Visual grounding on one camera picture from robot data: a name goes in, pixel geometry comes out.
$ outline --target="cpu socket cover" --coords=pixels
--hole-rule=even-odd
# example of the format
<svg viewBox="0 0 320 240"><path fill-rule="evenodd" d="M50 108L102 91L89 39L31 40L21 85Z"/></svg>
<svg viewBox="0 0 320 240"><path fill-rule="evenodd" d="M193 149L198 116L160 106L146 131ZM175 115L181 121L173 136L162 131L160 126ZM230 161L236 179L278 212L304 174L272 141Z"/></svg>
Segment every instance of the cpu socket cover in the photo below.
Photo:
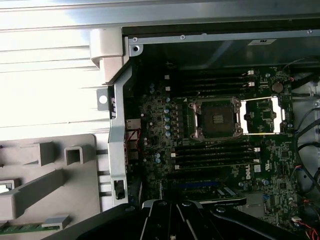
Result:
<svg viewBox="0 0 320 240"><path fill-rule="evenodd" d="M188 105L194 112L194 133L198 141L224 140L242 134L241 102L234 98L198 99Z"/></svg>

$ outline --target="power connector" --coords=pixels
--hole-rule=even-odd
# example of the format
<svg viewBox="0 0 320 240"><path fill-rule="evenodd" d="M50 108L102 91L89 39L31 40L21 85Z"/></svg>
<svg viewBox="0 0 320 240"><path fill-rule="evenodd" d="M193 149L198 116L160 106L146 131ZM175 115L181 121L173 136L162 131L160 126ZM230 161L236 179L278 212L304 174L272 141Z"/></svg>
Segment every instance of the power connector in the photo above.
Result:
<svg viewBox="0 0 320 240"><path fill-rule="evenodd" d="M294 223L302 221L302 219L301 219L300 217L298 217L298 216L293 216L293 217L291 218L291 220L292 220L292 222L294 222Z"/></svg>

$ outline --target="red wire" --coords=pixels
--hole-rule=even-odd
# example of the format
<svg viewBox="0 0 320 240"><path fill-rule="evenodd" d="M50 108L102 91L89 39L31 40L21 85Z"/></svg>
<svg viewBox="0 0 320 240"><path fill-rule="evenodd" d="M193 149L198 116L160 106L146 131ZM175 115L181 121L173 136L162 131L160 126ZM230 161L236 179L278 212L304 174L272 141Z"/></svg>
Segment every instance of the red wire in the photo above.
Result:
<svg viewBox="0 0 320 240"><path fill-rule="evenodd" d="M138 131L138 130L139 130L139 129L134 130L134 131L131 133L130 137L128 137L128 139L127 139L126 141L129 142L130 139L131 139L131 138L133 137L133 135L135 134L135 132Z"/></svg>
<svg viewBox="0 0 320 240"><path fill-rule="evenodd" d="M315 240L315 235L316 235L316 239L318 240L319 239L319 235L318 235L318 232L316 229L314 229L313 227L309 226L308 224L305 224L301 221L298 221L299 224L303 225L303 226L306 226L308 229L310 229L312 231L312 234L311 234L311 237L312 237L312 240Z"/></svg>
<svg viewBox="0 0 320 240"><path fill-rule="evenodd" d="M136 146L136 149L138 149L139 152L141 152L141 149L139 148L138 146L138 143L139 143L139 140L140 140L140 136L141 136L141 130L139 131L138 133L138 137L137 137L137 140L135 141L135 146Z"/></svg>

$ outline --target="motherboard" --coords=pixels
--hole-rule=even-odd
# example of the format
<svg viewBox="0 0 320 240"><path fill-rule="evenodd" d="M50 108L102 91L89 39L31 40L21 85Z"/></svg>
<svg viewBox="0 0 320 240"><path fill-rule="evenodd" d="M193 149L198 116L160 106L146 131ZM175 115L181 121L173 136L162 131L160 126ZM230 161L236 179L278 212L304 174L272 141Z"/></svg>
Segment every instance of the motherboard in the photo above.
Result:
<svg viewBox="0 0 320 240"><path fill-rule="evenodd" d="M290 228L297 201L290 77L276 67L143 73L125 99L141 201L230 205Z"/></svg>

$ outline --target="blue pcie slot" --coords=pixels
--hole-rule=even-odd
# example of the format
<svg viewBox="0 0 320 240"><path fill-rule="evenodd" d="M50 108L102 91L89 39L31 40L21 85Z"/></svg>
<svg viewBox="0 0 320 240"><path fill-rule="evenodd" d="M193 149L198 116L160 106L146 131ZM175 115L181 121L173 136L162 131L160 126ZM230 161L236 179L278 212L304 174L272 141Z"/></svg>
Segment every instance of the blue pcie slot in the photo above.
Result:
<svg viewBox="0 0 320 240"><path fill-rule="evenodd" d="M203 182L189 182L179 184L178 187L182 189L188 188L202 188L202 187L210 187L210 186L219 186L220 183L218 181L203 181Z"/></svg>

